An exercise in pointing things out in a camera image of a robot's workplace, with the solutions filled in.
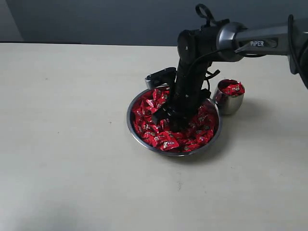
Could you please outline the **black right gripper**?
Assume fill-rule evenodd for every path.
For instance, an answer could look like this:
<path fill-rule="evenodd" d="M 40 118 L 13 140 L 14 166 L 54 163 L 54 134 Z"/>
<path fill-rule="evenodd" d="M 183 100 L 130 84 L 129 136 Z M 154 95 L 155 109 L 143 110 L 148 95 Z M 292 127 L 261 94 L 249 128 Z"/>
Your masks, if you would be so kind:
<path fill-rule="evenodd" d="M 152 122 L 155 125 L 163 119 L 169 119 L 173 132 L 181 132 L 190 127 L 189 123 L 200 104 L 201 88 L 210 66 L 211 62 L 207 60 L 195 64 L 179 61 L 176 82 L 173 92 L 169 95 L 167 110 L 159 108 L 152 114 Z"/>

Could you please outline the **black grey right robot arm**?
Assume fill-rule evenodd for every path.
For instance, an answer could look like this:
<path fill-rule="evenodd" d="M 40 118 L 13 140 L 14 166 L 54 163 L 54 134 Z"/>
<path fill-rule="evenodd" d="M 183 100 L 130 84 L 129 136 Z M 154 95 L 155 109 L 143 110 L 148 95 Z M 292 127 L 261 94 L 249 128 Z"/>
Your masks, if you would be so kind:
<path fill-rule="evenodd" d="M 284 24 L 248 29 L 243 24 L 209 22 L 197 30 L 184 30 L 178 36 L 177 68 L 159 71 L 147 77 L 148 87 L 170 87 L 168 100 L 152 115 L 159 123 L 168 119 L 179 131 L 187 127 L 197 108 L 210 96 L 202 89 L 205 75 L 213 62 L 237 62 L 244 57 L 287 56 L 292 74 L 308 82 L 308 21 L 294 19 Z"/>

